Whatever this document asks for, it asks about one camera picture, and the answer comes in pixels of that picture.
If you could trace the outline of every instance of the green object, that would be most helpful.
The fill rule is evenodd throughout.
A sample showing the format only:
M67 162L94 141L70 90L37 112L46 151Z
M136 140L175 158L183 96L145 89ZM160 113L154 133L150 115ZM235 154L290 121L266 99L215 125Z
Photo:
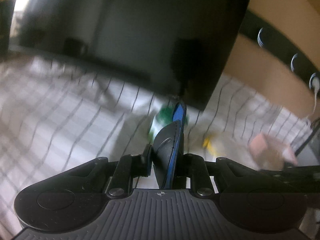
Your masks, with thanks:
M150 130L149 130L149 141L153 143L156 135L160 130L167 126L169 123L172 122L172 117L173 117L173 111L174 111L174 106L166 106L162 107L158 114L155 115L153 118ZM188 118L186 117L185 121L185 126L188 125Z

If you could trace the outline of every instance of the metal screw head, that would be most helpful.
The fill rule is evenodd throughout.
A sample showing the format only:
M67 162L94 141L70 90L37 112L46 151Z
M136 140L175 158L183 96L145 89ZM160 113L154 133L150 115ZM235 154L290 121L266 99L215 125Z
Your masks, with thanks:
M202 187L200 189L197 190L197 193L200 195L200 196L209 196L213 193L212 189L210 188L207 188L207 187Z
M111 196L121 196L124 193L124 190L122 188L116 187L109 190L109 194Z

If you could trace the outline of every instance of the monitor screen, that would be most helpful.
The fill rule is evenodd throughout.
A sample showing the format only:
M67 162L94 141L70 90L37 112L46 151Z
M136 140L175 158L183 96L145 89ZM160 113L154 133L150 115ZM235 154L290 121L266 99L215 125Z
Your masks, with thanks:
M16 0L11 50L111 75L203 110L249 0Z

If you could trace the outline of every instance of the black cable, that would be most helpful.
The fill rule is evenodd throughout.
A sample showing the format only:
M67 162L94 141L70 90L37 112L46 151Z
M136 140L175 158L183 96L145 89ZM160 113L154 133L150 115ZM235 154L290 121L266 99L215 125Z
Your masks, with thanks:
M311 139L316 135L316 133L318 132L318 130L320 129L320 122L319 122L319 118L316 119L311 126L314 125L314 129L312 131L312 133L309 135L309 137L307 138L307 140L301 144L301 146L296 150L296 152L294 153L295 156L298 156L300 154L300 152L302 152L302 150L305 148L305 146L311 141Z

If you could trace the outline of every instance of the wall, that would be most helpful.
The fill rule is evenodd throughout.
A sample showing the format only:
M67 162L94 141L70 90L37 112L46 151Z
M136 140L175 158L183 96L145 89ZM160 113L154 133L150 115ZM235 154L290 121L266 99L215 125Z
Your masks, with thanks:
M250 0L249 9L271 23L320 69L320 15L307 0ZM255 88L273 103L303 118L313 110L314 95L283 63L239 35L225 73ZM315 119L320 116L320 100Z

